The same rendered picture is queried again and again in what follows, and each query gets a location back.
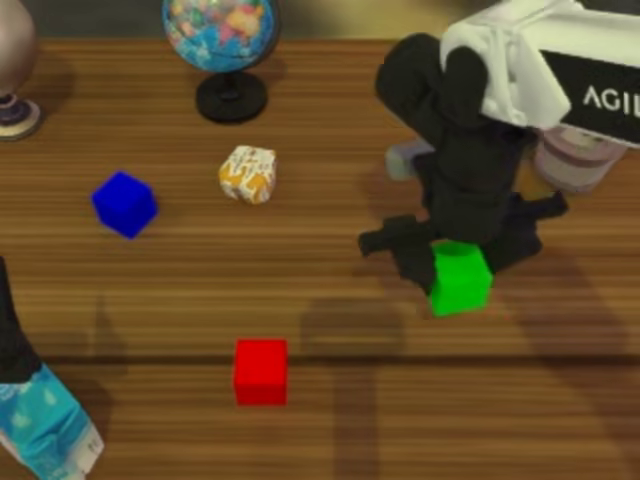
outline blue plastic packet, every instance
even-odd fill
[[[0,443],[40,480],[84,479],[104,449],[78,401],[46,365],[0,384]]]

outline wooden table surface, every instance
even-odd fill
[[[25,330],[107,439],[92,479],[640,478],[639,156],[542,225],[546,250],[484,311],[431,318],[356,245],[419,212],[416,183],[384,174],[412,138],[372,93],[389,47],[285,43],[257,69],[268,110],[223,127],[162,41],[44,42],[23,93],[49,118],[0,145],[0,252]],[[217,185],[239,144],[277,150],[266,205]],[[134,241],[89,201],[119,169],[160,203]],[[518,186],[547,190],[527,164]],[[241,337],[289,341],[286,409],[235,408]]]

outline white and orange patterned object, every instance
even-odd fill
[[[224,193],[235,200],[259,205],[271,198],[276,185],[276,152],[239,146],[220,167]]]

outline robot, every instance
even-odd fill
[[[390,250],[400,276],[429,294],[436,240],[477,245],[494,274],[539,253],[537,222],[568,206],[560,192],[526,202],[512,191],[523,152],[537,130],[561,125],[640,145],[640,55],[628,48],[637,32],[640,17],[575,0],[504,0],[440,40],[396,44],[375,88],[424,143],[406,167],[429,220],[385,220],[360,235],[362,255]]]

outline small globe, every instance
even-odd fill
[[[260,62],[279,37],[276,0],[164,0],[169,42],[200,70],[237,72]]]

